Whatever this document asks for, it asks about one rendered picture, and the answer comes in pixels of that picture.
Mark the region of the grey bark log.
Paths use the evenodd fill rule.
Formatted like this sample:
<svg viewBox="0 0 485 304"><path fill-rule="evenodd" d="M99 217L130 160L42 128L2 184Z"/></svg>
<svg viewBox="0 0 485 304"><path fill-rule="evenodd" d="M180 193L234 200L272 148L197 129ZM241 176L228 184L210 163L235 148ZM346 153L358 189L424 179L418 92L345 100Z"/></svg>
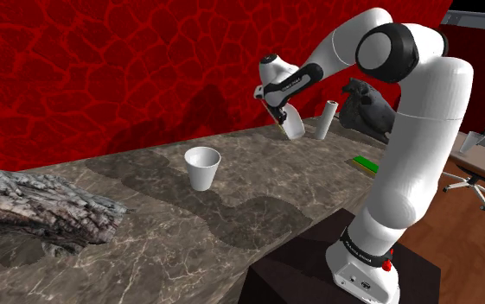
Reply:
<svg viewBox="0 0 485 304"><path fill-rule="evenodd" d="M60 176L0 170L0 236L30 235L50 256L77 255L90 244L111 242L131 212Z"/></svg>

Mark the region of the office chair with white base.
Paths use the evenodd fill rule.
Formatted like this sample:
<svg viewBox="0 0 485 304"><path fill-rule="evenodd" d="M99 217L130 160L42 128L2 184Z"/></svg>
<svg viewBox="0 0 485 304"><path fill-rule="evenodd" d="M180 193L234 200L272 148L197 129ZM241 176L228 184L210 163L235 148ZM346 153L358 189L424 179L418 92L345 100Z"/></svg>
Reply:
<svg viewBox="0 0 485 304"><path fill-rule="evenodd" d="M464 173L466 173L469 177L463 178L461 176L443 172L443 175L458 180L457 183L449 184L445 186L443 188L443 192L446 193L450 189L455 189L455 188L463 188L463 187L471 188L476 194L476 196L478 197L478 199L481 201L480 209L482 211L485 211L485 187L479 184L479 181L485 182L485 177L482 177L479 174L471 170L468 170L462 166L457 165L457 167L461 169Z"/></svg>

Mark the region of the white tapered vase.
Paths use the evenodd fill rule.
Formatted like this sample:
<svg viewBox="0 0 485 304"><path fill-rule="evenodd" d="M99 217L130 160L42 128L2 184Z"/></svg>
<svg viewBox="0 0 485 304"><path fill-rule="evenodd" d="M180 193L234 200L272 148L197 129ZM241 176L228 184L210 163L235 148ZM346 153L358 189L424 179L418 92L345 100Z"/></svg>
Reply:
<svg viewBox="0 0 485 304"><path fill-rule="evenodd" d="M290 140L303 137L305 128L297 109L292 104L287 103L283 107L283 110L286 113L286 119L282 124L285 135L287 135Z"/></svg>

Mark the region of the green and yellow sponge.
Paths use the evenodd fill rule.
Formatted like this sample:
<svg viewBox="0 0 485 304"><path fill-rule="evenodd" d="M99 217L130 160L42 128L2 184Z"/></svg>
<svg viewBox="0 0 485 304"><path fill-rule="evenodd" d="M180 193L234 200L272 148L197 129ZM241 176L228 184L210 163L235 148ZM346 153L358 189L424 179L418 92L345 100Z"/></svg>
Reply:
<svg viewBox="0 0 485 304"><path fill-rule="evenodd" d="M357 155L352 159L353 163L356 164L357 166L365 169L368 171L370 174L377 174L379 170L379 166L371 161L369 161L367 158Z"/></svg>

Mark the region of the dark robot stand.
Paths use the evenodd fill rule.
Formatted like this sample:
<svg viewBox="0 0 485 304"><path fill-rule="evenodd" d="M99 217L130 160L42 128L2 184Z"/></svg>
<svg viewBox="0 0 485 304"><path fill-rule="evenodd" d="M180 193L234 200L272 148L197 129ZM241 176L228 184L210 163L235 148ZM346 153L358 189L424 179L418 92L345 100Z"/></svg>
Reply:
<svg viewBox="0 0 485 304"><path fill-rule="evenodd" d="M354 215L340 209L253 263L238 304L365 304L336 286L325 250ZM393 246L399 304L439 304L441 270L402 244Z"/></svg>

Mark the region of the dark grey stone figure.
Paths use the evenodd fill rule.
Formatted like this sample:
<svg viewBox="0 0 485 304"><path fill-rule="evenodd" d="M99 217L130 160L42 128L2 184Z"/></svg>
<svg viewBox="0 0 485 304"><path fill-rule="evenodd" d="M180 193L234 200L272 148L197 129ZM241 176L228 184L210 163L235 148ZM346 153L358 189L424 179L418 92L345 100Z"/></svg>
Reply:
<svg viewBox="0 0 485 304"><path fill-rule="evenodd" d="M341 126L388 144L387 134L392 132L396 111L381 93L367 82L354 78L342 87L342 92L349 96L339 113Z"/></svg>

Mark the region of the light wooden desk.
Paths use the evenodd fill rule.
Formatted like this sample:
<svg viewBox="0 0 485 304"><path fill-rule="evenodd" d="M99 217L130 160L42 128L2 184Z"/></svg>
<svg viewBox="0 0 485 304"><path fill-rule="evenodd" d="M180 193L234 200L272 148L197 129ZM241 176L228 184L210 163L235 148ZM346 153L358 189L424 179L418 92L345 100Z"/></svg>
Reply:
<svg viewBox="0 0 485 304"><path fill-rule="evenodd" d="M467 135L461 131L457 133L449 159L456 165L485 178L485 146L475 145L466 153L460 153L459 149L466 137Z"/></svg>

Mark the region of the white paper cup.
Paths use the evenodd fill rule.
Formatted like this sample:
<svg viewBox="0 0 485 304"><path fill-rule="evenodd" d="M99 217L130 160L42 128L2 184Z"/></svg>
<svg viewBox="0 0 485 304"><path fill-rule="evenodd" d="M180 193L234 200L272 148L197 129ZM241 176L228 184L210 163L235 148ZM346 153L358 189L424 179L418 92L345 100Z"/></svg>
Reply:
<svg viewBox="0 0 485 304"><path fill-rule="evenodd" d="M207 191L220 164L220 153L209 147L193 147L185 152L184 160L191 187L196 191Z"/></svg>

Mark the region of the white cylinder roll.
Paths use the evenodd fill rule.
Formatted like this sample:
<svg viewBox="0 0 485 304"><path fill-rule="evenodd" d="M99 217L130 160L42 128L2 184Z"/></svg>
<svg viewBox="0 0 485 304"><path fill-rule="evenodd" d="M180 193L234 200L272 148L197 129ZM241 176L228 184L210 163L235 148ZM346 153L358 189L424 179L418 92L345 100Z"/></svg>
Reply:
<svg viewBox="0 0 485 304"><path fill-rule="evenodd" d="M329 131L329 126L334 119L337 107L338 103L335 101L328 100L326 102L322 115L319 117L318 124L316 126L316 131L314 134L315 139L323 140L326 137Z"/></svg>

